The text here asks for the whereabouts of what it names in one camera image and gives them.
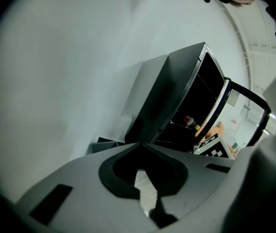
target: white ceiling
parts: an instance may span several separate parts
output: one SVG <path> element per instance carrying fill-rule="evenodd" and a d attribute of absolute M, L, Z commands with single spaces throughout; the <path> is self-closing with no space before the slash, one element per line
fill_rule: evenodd
<path fill-rule="evenodd" d="M 245 64 L 249 71 L 250 89 L 263 98 L 263 91 L 276 77 L 276 26 L 265 11 L 268 5 L 260 0 L 236 8 L 224 5 L 245 49 Z M 266 129 L 276 134 L 276 120 L 269 119 Z"/>

